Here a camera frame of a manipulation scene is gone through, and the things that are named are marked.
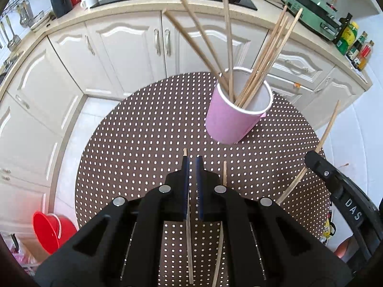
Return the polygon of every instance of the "wooden chopstick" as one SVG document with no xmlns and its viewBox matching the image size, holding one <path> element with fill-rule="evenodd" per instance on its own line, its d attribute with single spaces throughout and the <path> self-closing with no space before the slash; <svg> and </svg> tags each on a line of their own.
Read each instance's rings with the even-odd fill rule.
<svg viewBox="0 0 383 287">
<path fill-rule="evenodd" d="M 217 78 L 221 86 L 229 93 L 229 86 L 225 82 L 224 78 L 219 75 L 219 72 L 215 69 L 215 67 L 208 60 L 204 52 L 200 49 L 197 43 L 190 37 L 184 27 L 178 22 L 178 20 L 170 13 L 167 9 L 164 9 L 162 13 L 171 21 L 171 23 L 176 27 L 176 29 L 182 34 L 185 40 L 189 43 L 189 45 L 194 49 L 194 51 L 198 54 L 198 56 L 203 60 L 205 65 L 209 68 L 210 72 Z"/>
<path fill-rule="evenodd" d="M 287 31 L 286 35 L 285 35 L 285 38 L 283 39 L 281 45 L 279 46 L 278 50 L 276 50 L 276 52 L 274 53 L 274 58 L 271 62 L 271 64 L 266 68 L 266 70 L 264 71 L 265 72 L 265 76 L 266 74 L 269 73 L 269 70 L 271 69 L 271 67 L 274 65 L 275 61 L 278 59 L 278 56 L 279 54 L 281 53 L 283 47 L 285 46 L 288 38 L 290 37 L 290 34 L 292 33 L 296 23 L 298 22 L 301 14 L 302 14 L 302 11 L 303 9 L 301 8 L 298 13 L 296 14 L 295 18 L 294 18 L 294 21 L 292 22 L 289 30 Z M 243 107 L 246 108 L 247 105 L 250 103 L 250 101 L 253 99 L 253 97 L 255 96 L 255 94 L 257 93 L 258 89 L 262 86 L 262 83 L 265 79 L 265 76 L 263 78 L 261 78 L 261 81 L 259 81 L 256 85 L 256 87 L 253 89 L 253 91 L 251 92 L 251 94 L 248 96 L 248 98 L 246 99 L 245 103 L 243 104 Z"/>
<path fill-rule="evenodd" d="M 282 38 L 282 33 L 286 29 L 287 22 L 288 22 L 288 17 L 285 17 L 282 21 L 282 25 L 278 29 L 277 36 L 271 42 L 271 46 L 270 46 L 268 52 L 266 53 L 265 59 L 262 61 L 261 66 L 259 67 L 258 73 L 256 74 L 255 78 L 250 83 L 248 90 L 246 92 L 244 92 L 244 94 L 241 97 L 238 97 L 237 104 L 239 107 L 242 107 L 245 109 L 247 107 L 248 103 L 252 100 L 252 98 L 249 99 L 251 96 L 251 93 L 257 87 L 260 78 L 264 74 L 265 70 L 267 69 L 268 64 L 270 63 L 270 60 L 272 59 L 273 55 L 275 54 L 276 48 L 279 44 L 279 41 Z"/>
<path fill-rule="evenodd" d="M 227 186 L 227 161 L 223 161 L 223 185 Z M 221 221 L 220 238 L 218 240 L 218 252 L 217 252 L 216 267 L 214 270 L 213 282 L 211 284 L 211 287 L 216 287 L 216 285 L 217 285 L 218 275 L 220 274 L 222 249 L 223 249 L 223 222 Z"/>
<path fill-rule="evenodd" d="M 324 131 L 324 134 L 321 138 L 321 140 L 319 141 L 318 145 L 316 146 L 315 148 L 315 152 L 319 153 L 320 150 L 322 149 L 322 146 L 324 144 L 324 142 L 326 141 L 326 138 L 327 136 L 329 135 L 330 133 L 330 130 L 331 130 L 331 127 L 334 125 L 334 122 L 335 122 L 335 119 L 336 119 L 336 116 L 338 114 L 338 108 L 340 106 L 340 100 L 337 101 L 336 105 L 335 105 L 335 109 L 334 109 L 334 112 L 332 113 L 332 116 L 331 116 L 331 119 L 330 119 L 330 122 L 328 123 L 327 127 L 326 127 L 326 130 Z M 302 180 L 302 178 L 304 177 L 304 175 L 306 174 L 307 172 L 307 167 L 304 166 L 301 171 L 299 172 L 299 174 L 295 177 L 295 179 L 293 180 L 293 182 L 287 187 L 286 191 L 284 191 L 282 193 L 282 195 L 279 197 L 279 199 L 276 201 L 276 203 L 278 205 L 281 205 L 285 199 L 290 195 L 290 193 L 293 191 L 293 189 L 295 189 L 295 187 L 299 184 L 299 182 Z"/>
<path fill-rule="evenodd" d="M 231 35 L 231 22 L 229 13 L 229 0 L 222 0 L 223 11 L 225 14 L 226 34 L 227 34 L 227 55 L 229 63 L 229 100 L 234 103 L 234 80 L 233 80 L 233 40 Z"/>
<path fill-rule="evenodd" d="M 274 41 L 274 38 L 275 38 L 275 36 L 279 30 L 279 26 L 281 25 L 282 19 L 285 16 L 286 10 L 287 10 L 287 5 L 283 8 L 283 11 L 279 15 L 279 18 L 275 23 L 274 29 L 273 29 L 270 37 L 269 37 L 269 40 L 267 41 L 265 47 L 263 48 L 262 53 L 259 55 L 259 58 L 257 59 L 257 62 L 253 68 L 253 71 L 251 72 L 244 88 L 242 89 L 241 94 L 242 94 L 242 92 L 246 92 L 248 90 L 249 86 L 251 85 L 251 82 L 253 81 L 253 79 L 257 75 L 258 69 L 259 69 L 261 63 L 263 62 L 263 60 L 264 60 L 264 58 L 265 58 L 265 56 L 266 56 L 266 54 L 267 54 L 267 52 L 271 46 L 271 43 Z"/>
<path fill-rule="evenodd" d="M 222 65 L 220 63 L 220 60 L 218 59 L 218 55 L 217 55 L 216 51 L 214 50 L 213 44 L 211 43 L 210 39 L 206 35 L 206 32 L 203 29 L 200 21 L 198 20 L 197 15 L 192 11 L 192 9 L 190 8 L 189 3 L 187 2 L 187 0 L 181 0 L 181 3 L 183 4 L 183 7 L 185 8 L 187 13 L 189 14 L 190 18 L 193 20 L 193 22 L 194 22 L 195 26 L 197 27 L 197 29 L 199 30 L 199 32 L 200 32 L 200 34 L 202 36 L 202 39 L 205 41 L 206 45 L 208 46 L 208 49 L 209 49 L 211 55 L 213 56 L 217 66 L 218 66 L 219 72 L 221 72 L 223 74 L 225 69 L 222 67 Z"/>
<path fill-rule="evenodd" d="M 183 149 L 183 156 L 188 155 L 187 148 Z M 189 197 L 189 186 L 188 186 L 188 209 L 186 213 L 186 251 L 188 255 L 188 270 L 189 270 L 189 284 L 194 284 L 193 276 L 193 247 L 192 247 L 192 231 L 190 227 L 190 197 Z"/>
</svg>

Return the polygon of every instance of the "green appliance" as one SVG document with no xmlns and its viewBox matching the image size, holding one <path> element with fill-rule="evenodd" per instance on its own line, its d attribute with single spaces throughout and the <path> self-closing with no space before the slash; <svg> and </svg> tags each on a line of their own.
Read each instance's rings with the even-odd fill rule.
<svg viewBox="0 0 383 287">
<path fill-rule="evenodd" d="M 333 41 L 341 30 L 341 24 L 335 19 L 336 9 L 324 0 L 286 0 L 292 14 L 303 8 L 299 21 L 309 30 Z"/>
</svg>

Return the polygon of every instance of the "metal hanging rack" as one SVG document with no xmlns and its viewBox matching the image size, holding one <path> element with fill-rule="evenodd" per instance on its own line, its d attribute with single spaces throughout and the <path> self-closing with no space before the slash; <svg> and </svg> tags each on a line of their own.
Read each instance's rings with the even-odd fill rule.
<svg viewBox="0 0 383 287">
<path fill-rule="evenodd" d="M 0 16 L 0 19 L 3 19 L 7 14 L 13 12 L 16 9 L 17 4 L 21 3 L 23 0 L 10 0 L 6 5 L 3 13 Z"/>
</svg>

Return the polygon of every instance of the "dark gray kettle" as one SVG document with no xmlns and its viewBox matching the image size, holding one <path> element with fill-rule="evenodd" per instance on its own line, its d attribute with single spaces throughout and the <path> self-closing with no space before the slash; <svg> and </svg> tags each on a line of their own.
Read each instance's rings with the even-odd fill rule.
<svg viewBox="0 0 383 287">
<path fill-rule="evenodd" d="M 71 0 L 51 0 L 51 4 L 57 18 L 64 16 L 73 9 Z"/>
</svg>

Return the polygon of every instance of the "brown polka dot tablecloth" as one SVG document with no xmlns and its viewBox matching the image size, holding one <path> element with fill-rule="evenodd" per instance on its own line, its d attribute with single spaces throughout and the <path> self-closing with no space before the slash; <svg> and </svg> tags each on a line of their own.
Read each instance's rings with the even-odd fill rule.
<svg viewBox="0 0 383 287">
<path fill-rule="evenodd" d="M 220 224 L 198 218 L 196 157 L 202 155 L 205 169 L 220 175 L 226 160 L 227 186 L 243 197 L 277 200 L 303 167 L 306 152 L 319 142 L 305 118 L 274 93 L 267 117 L 241 142 L 218 143 L 204 127 L 214 84 L 208 72 L 181 74 L 122 101 L 89 140 L 75 187 L 81 227 L 113 198 L 133 200 L 163 184 L 169 172 L 181 168 L 183 148 L 187 148 L 193 277 L 195 286 L 204 287 L 212 285 Z M 324 183 L 309 171 L 282 207 L 319 238 L 329 203 Z M 225 256 L 224 248 L 217 286 L 229 285 Z M 184 223 L 164 224 L 158 285 L 189 286 Z"/>
</svg>

